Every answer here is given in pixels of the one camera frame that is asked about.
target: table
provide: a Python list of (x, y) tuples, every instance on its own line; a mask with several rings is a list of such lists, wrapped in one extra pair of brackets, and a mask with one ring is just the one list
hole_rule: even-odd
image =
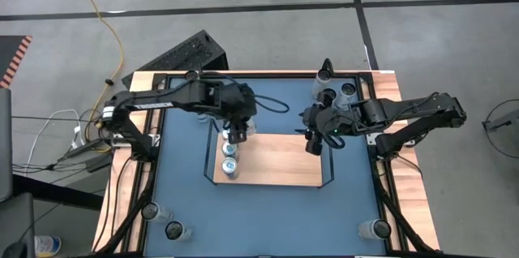
[[(369, 74), (372, 78), (373, 87), (375, 88), (375, 93), (377, 97), (386, 97), (394, 101), (399, 101), (400, 92), (397, 84), (397, 78), (393, 71), (338, 71), (344, 73), (363, 73)], [(167, 72), (172, 75), (182, 75), (185, 73), (184, 71), (170, 71)], [(315, 74), (315, 71), (225, 71), (226, 74), (232, 76), (239, 76), (243, 73), (254, 73), (261, 75), (269, 75), (269, 74)], [(132, 91), (143, 91), (149, 90), (153, 85), (157, 83), (153, 83), (153, 79), (156, 78), (155, 75), (165, 74), (164, 71), (139, 71), (134, 74), (134, 79), (131, 85)], [(367, 88), (364, 88), (363, 91), (364, 97), (368, 97), (369, 94), (366, 93)], [(131, 115), (131, 120), (135, 123), (135, 125), (139, 129), (144, 129), (144, 124), (147, 122), (147, 114), (150, 113), (149, 122), (151, 122), (151, 127), (158, 125), (159, 116), (157, 111), (153, 112), (134, 112)], [(405, 122), (395, 123), (392, 127), (389, 128), (389, 131), (395, 131), (403, 127)], [(111, 172), (111, 178), (116, 180), (117, 177), (121, 174), (121, 168), (124, 161), (129, 157), (130, 150), (127, 148), (119, 149), (114, 155), (114, 163), (113, 169)], [(401, 155), (411, 161), (417, 163), (416, 156), (414, 154), (414, 150), (410, 148), (404, 148), (401, 151)], [(129, 205), (131, 202), (131, 197), (135, 196), (138, 190), (134, 190), (134, 188), (142, 188), (144, 187), (144, 183), (147, 179), (148, 167), (139, 166), (135, 162), (130, 162), (125, 170), (122, 172), (121, 183), (119, 186), (118, 193), (118, 206), (117, 212), (114, 212), (114, 197), (115, 197), (115, 182), (112, 182), (110, 188), (110, 207), (107, 208), (107, 199), (103, 204), (103, 208), (100, 214), (100, 221), (98, 223), (96, 238), (101, 235), (101, 241), (97, 248), (102, 247), (109, 239), (109, 233), (111, 232), (111, 224), (114, 219), (114, 227), (117, 229), (119, 224), (122, 222), (124, 217), (127, 215)], [(142, 170), (143, 174), (136, 174), (139, 170)], [(136, 180), (136, 175), (140, 175), (140, 180)], [(420, 236), (422, 236), (423, 240), (428, 243), (430, 246), (434, 248), (438, 248), (438, 242), (435, 236), (434, 226), (431, 220), (431, 214), (429, 211), (429, 206), (427, 203), (427, 197), (425, 194), (425, 190), (423, 188), (422, 180), (418, 172), (409, 168), (407, 165), (400, 163), (399, 161), (394, 161), (392, 163), (392, 175), (394, 176), (394, 184), (396, 188), (396, 194), (399, 201), (399, 205), (401, 207), (401, 211), (403, 215), (410, 222), (412, 227), (417, 231)], [(384, 184), (387, 185), (388, 180), (384, 176), (383, 180)], [(101, 228), (103, 226), (106, 211), (108, 209), (108, 221), (105, 230), (101, 233)], [(394, 224), (394, 220), (391, 218), (390, 214), (388, 214), (388, 220), (390, 223)], [(139, 233), (143, 229), (142, 221), (140, 216), (138, 216), (135, 221), (131, 231), (131, 234), (128, 235), (122, 245), (119, 245), (119, 250), (123, 251), (135, 251), (137, 249), (143, 248), (142, 239), (139, 242)], [(397, 235), (397, 230), (393, 231), (391, 237), (391, 248), (392, 249), (401, 249), (402, 245), (399, 242), (399, 238)]]

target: black box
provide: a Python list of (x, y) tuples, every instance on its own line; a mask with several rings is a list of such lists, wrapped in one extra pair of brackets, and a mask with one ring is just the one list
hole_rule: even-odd
[[(205, 30), (146, 63), (137, 71), (228, 71), (227, 55)], [(133, 72), (122, 83), (130, 89)]]

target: wooden board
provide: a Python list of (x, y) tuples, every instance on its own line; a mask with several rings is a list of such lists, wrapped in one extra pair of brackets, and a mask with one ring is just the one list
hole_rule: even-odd
[[(307, 73), (307, 74), (315, 74), (316, 71), (218, 71), (220, 73), (224, 73), (227, 75), (239, 75), (240, 73), (257, 73), (257, 74), (269, 74), (269, 73)], [(398, 88), (397, 77), (394, 71), (336, 71), (337, 73), (357, 73), (357, 72), (370, 72), (373, 75), (373, 84), (375, 86), (376, 96), (378, 98), (386, 97), (388, 99), (399, 101), (401, 99), (400, 89)], [(131, 91), (147, 91), (152, 88), (153, 76), (155, 74), (171, 74), (171, 75), (183, 75), (185, 71), (137, 71), (134, 73), (133, 80), (131, 82)], [(157, 124), (157, 115), (158, 111), (154, 110), (152, 112), (154, 115), (154, 120), (152, 120), (152, 127), (155, 127)], [(144, 123), (146, 121), (146, 113), (145, 112), (134, 112), (131, 114), (131, 120), (133, 123), (139, 128), (144, 129)], [(403, 127), (405, 122), (395, 123), (392, 127), (390, 127), (389, 131), (398, 130), (398, 127)], [(127, 159), (129, 155), (129, 149), (123, 148), (119, 149), (114, 154), (114, 168), (112, 169), (111, 178), (112, 180), (117, 180), (117, 177), (120, 172), (120, 168), (122, 164)], [(412, 148), (404, 148), (401, 151), (401, 155), (405, 158), (408, 158), (410, 161), (418, 164), (416, 159), (416, 154)], [(101, 241), (99, 242), (99, 246), (103, 247), (106, 242), (109, 240), (110, 231), (111, 231), (111, 221), (115, 217), (115, 225), (114, 227), (117, 229), (120, 222), (127, 215), (128, 206), (130, 203), (130, 196), (128, 194), (124, 194), (121, 196), (121, 192), (131, 192), (133, 182), (135, 179), (135, 163), (131, 163), (125, 169), (125, 174), (121, 177), (121, 182), (119, 185), (119, 194), (118, 197), (118, 207), (117, 212), (114, 212), (114, 196), (115, 196), (115, 182), (110, 183), (110, 187), (107, 187), (107, 190), (110, 190), (110, 202), (108, 208), (108, 219), (106, 223), (106, 227), (103, 227), (105, 214), (107, 209), (108, 198), (105, 198), (105, 202), (103, 203), (103, 208), (101, 209), (101, 214), (99, 216), (99, 222), (97, 224), (96, 238), (94, 242), (97, 241), (99, 235), (102, 234)], [(427, 196), (425, 194), (425, 189), (423, 187), (422, 179), (420, 175), (413, 169), (410, 169), (407, 165), (400, 163), (399, 161), (393, 161), (392, 164), (392, 172), (395, 175), (395, 182), (397, 187), (397, 194), (400, 203), (400, 208), (402, 213), (408, 222), (412, 225), (412, 227), (417, 231), (417, 233), (422, 237), (425, 243), (433, 248), (439, 248), (438, 240), (436, 238), (435, 228), (431, 218), (431, 212), (429, 209), (429, 204), (427, 202)], [(143, 174), (143, 180), (140, 185), (140, 191), (144, 189), (144, 184), (148, 178), (147, 173)], [(392, 223), (393, 228), (395, 228), (394, 219), (389, 214), (388, 220)], [(135, 251), (137, 249), (137, 242), (139, 237), (139, 230), (141, 227), (142, 220), (140, 215), (134, 221), (134, 225), (131, 232), (131, 242), (129, 246), (130, 251)], [(396, 231), (393, 231), (391, 236), (393, 249), (400, 249), (398, 245)]]
[(238, 146), (238, 177), (229, 179), (221, 169), (225, 159), (218, 136), (215, 183), (313, 186), (323, 185), (321, 158), (305, 151), (304, 135), (254, 134)]

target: yellow cable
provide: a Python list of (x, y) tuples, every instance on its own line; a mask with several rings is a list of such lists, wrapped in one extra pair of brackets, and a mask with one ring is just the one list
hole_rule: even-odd
[[(117, 39), (117, 43), (119, 44), (119, 65), (117, 66), (117, 69), (114, 71), (114, 73), (112, 74), (112, 76), (110, 76), (110, 80), (114, 80), (115, 76), (117, 76), (117, 74), (120, 72), (121, 68), (122, 68), (122, 65), (123, 65), (123, 62), (124, 62), (124, 53), (122, 52), (122, 43), (121, 43), (121, 39), (119, 39), (119, 36), (117, 35), (117, 33), (115, 32), (115, 30), (112, 28), (112, 26), (110, 26), (104, 19), (103, 17), (101, 16), (101, 13), (99, 12), (99, 9), (97, 8), (97, 5), (96, 3), (94, 2), (94, 0), (90, 0), (90, 3), (94, 6), (94, 9), (96, 10), (96, 14), (97, 14), (97, 18), (99, 18), (99, 20), (112, 32), (112, 34), (114, 35), (115, 39)], [(94, 116), (94, 113), (95, 111), (97, 110), (97, 107), (99, 106), (99, 104), (101, 103), (101, 100), (102, 98), (105, 96), (105, 93), (106, 91), (108, 90), (108, 87), (109, 85), (108, 84), (105, 84), (105, 87), (103, 88), (103, 91), (101, 92), (101, 95), (99, 95), (99, 97), (97, 98), (97, 101), (96, 101), (96, 104), (94, 105), (94, 107), (92, 108), (92, 112), (90, 113), (90, 116), (88, 117), (88, 121), (92, 121), (92, 118)], [(87, 127), (85, 128), (86, 130), (86, 135), (87, 137), (89, 137), (88, 135), (88, 132), (90, 131), (89, 129), (90, 125), (87, 125)], [(108, 152), (110, 150), (110, 148), (107, 148), (107, 149), (98, 149), (97, 151), (98, 152), (101, 152), (101, 153), (105, 153), (105, 152)]]

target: can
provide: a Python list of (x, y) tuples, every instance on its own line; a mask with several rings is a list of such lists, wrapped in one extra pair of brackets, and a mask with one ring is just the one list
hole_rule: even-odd
[(221, 131), (221, 137), (223, 137), (224, 140), (229, 140), (229, 133), (230, 129), (224, 129), (223, 131)]
[(52, 257), (62, 247), (62, 240), (53, 236), (34, 236), (34, 250), (36, 257)]
[(229, 141), (226, 141), (221, 146), (221, 151), (224, 153), (226, 157), (232, 157), (234, 160), (238, 161), (238, 145), (230, 144)]
[(365, 239), (387, 239), (391, 235), (391, 226), (381, 219), (365, 221), (358, 226), (358, 234)]
[(192, 234), (193, 230), (186, 228), (180, 221), (172, 221), (165, 227), (165, 236), (173, 241), (185, 241)]
[(221, 163), (221, 169), (229, 179), (238, 177), (238, 163), (232, 157), (226, 157)]
[(328, 86), (330, 80), (332, 79), (332, 72), (322, 69), (317, 71), (317, 75), (315, 75), (314, 85), (311, 88), (311, 95), (314, 99), (317, 98), (317, 95)]
[(146, 221), (171, 221), (173, 220), (173, 214), (167, 209), (162, 208), (156, 202), (147, 203), (140, 211), (143, 219)]
[(252, 117), (247, 120), (247, 135), (253, 135), (256, 133), (256, 123)]
[(355, 92), (357, 92), (357, 89), (354, 85), (343, 84), (341, 86), (341, 91), (338, 93), (337, 98), (335, 99), (335, 107), (338, 109), (348, 109), (348, 104), (355, 96)]

